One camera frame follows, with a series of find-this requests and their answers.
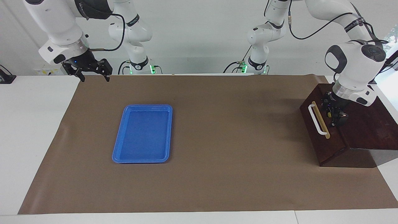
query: drawer handle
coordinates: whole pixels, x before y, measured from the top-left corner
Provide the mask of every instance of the drawer handle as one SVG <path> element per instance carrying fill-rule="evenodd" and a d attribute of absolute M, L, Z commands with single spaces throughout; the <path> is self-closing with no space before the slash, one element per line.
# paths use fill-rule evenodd
<path fill-rule="evenodd" d="M 330 139 L 330 133 L 328 131 L 328 128 L 327 128 L 325 122 L 323 121 L 322 115 L 321 115 L 321 113 L 320 113 L 320 111 L 318 109 L 318 106 L 316 105 L 315 101 L 313 101 L 312 104 L 310 104 L 308 106 L 308 110 L 309 110 L 309 112 L 311 114 L 312 121 L 314 122 L 314 125 L 315 125 L 316 130 L 318 131 L 318 133 L 320 135 L 325 136 L 326 139 Z"/>

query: brown table mat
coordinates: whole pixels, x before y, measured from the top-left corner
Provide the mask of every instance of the brown table mat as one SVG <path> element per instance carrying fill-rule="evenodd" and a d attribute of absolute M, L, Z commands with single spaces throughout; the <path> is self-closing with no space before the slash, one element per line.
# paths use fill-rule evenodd
<path fill-rule="evenodd" d="M 322 77 L 80 83 L 19 214 L 397 208 L 377 168 L 318 167 L 299 107 Z M 125 106 L 173 107 L 165 164 L 120 165 Z"/>

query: white wall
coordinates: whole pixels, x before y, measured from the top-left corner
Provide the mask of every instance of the white wall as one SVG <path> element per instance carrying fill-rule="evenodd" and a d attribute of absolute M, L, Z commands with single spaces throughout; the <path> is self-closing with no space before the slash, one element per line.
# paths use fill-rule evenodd
<path fill-rule="evenodd" d="M 17 74 L 31 75 L 30 69 L 43 63 L 37 49 L 47 37 L 31 19 L 22 1 L 0 0 L 0 47 L 1 52 L 3 48 L 8 52 L 5 57 L 1 54 L 0 63 Z M 265 22 L 263 10 L 267 1 L 245 2 L 250 4 L 239 0 L 136 0 L 141 19 L 154 30 L 153 39 L 144 43 L 148 55 L 165 73 L 222 72 L 230 62 L 242 59 L 247 51 L 246 32 Z M 398 23 L 397 0 L 352 2 L 373 24 L 379 38 Z M 325 24 L 310 16 L 303 1 L 293 3 L 292 15 L 293 31 L 297 36 L 309 35 Z M 90 35 L 88 40 L 92 48 L 117 46 L 107 31 L 115 18 L 89 21 L 78 18 L 77 21 Z M 269 43 L 270 74 L 332 75 L 324 64 L 325 52 L 331 45 L 347 40 L 348 36 L 338 24 L 331 24 L 316 36 L 302 41 L 288 32 L 281 40 Z M 107 58 L 114 71 L 127 59 L 123 49 L 96 52 L 95 55 L 97 59 Z"/>

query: white robot link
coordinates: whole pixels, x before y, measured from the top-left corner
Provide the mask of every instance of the white robot link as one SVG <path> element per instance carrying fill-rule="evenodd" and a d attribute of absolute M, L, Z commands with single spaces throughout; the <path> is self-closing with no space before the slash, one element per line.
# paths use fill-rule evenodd
<path fill-rule="evenodd" d="M 150 73 L 151 59 L 140 42 L 152 38 L 152 30 L 140 19 L 131 0 L 23 0 L 25 7 L 49 40 L 39 49 L 51 65 L 62 64 L 69 75 L 84 82 L 82 72 L 101 74 L 109 81 L 112 67 L 106 59 L 97 61 L 93 51 L 114 51 L 123 46 L 135 74 Z M 123 22 L 109 26 L 110 36 L 119 41 L 115 49 L 90 49 L 87 35 L 76 18 L 105 20 L 116 16 Z"/>
<path fill-rule="evenodd" d="M 297 0 L 271 0 L 265 12 L 267 22 L 248 32 L 248 41 L 253 47 L 245 61 L 248 73 L 263 73 L 269 54 L 267 43 L 286 34 L 286 17 L 291 30 L 292 1 Z M 356 7 L 347 0 L 305 0 L 305 3 L 314 18 L 340 24 L 351 39 L 347 43 L 331 46 L 326 53 L 327 66 L 340 77 L 325 103 L 329 102 L 336 109 L 335 113 L 340 115 L 334 116 L 338 117 L 346 116 L 342 110 L 348 102 L 370 106 L 376 94 L 368 87 L 368 83 L 383 67 L 386 58 L 382 41 L 376 38 Z"/>

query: table surface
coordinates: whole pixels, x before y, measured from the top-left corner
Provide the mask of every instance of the table surface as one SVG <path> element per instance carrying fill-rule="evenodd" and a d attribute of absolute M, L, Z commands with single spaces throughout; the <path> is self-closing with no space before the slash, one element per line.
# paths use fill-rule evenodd
<path fill-rule="evenodd" d="M 384 90 L 391 80 L 383 81 L 375 91 L 398 121 L 396 98 Z M 0 223 L 398 223 L 398 209 L 17 215 L 78 83 L 69 76 L 19 76 L 0 86 Z M 379 169 L 398 198 L 398 159 Z"/>

